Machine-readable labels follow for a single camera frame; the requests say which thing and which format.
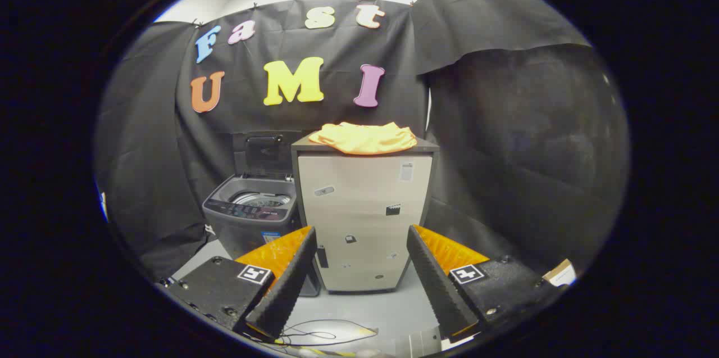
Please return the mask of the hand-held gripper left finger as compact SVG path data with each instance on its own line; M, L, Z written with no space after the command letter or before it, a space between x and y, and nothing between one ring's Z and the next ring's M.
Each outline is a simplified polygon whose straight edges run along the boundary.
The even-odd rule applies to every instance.
M166 289L220 327L262 342L282 335L317 251L305 226L237 259L214 256Z

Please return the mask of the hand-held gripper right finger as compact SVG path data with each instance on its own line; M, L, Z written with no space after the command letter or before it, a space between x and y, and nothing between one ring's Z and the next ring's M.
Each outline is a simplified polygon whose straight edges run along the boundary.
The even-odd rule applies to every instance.
M496 337L562 294L513 256L491 259L418 225L408 230L407 250L442 339Z

